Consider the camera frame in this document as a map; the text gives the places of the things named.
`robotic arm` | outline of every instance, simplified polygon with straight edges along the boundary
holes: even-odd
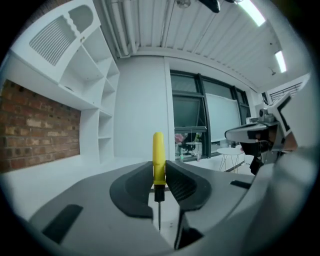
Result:
[[[274,163],[286,149],[286,140],[292,139],[288,136],[291,128],[281,113],[290,100],[291,96],[287,93],[272,105],[261,109],[256,123],[225,132],[227,140],[239,142],[246,155],[254,156],[250,166],[253,174],[256,174],[262,165]]]

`screwdriver shaft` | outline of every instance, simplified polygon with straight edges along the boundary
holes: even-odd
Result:
[[[158,222],[159,222],[159,231],[161,230],[161,202],[158,202]]]

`whiteboard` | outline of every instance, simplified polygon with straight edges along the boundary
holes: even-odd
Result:
[[[225,132],[241,125],[236,100],[206,93],[208,104],[211,142],[226,140]]]

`ceiling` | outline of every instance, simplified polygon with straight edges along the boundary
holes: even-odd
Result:
[[[95,4],[103,28],[108,23],[103,12],[105,3],[112,28],[108,26],[104,34],[108,34],[107,42],[117,57],[156,55],[196,61],[228,73],[260,92],[266,86],[275,87],[296,78],[292,76],[297,72],[280,72],[275,52],[284,46],[267,12],[261,10],[264,6],[259,9],[266,22],[258,27],[239,5],[224,0],[220,0],[219,13],[213,13],[198,0],[191,0],[185,9],[178,7],[175,0],[102,1],[96,0]],[[120,27],[116,23],[117,12]]]

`white cabinet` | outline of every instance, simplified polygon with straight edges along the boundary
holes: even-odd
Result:
[[[81,110],[80,154],[86,163],[114,158],[119,70],[92,0],[65,3],[14,42],[1,71],[31,91]]]

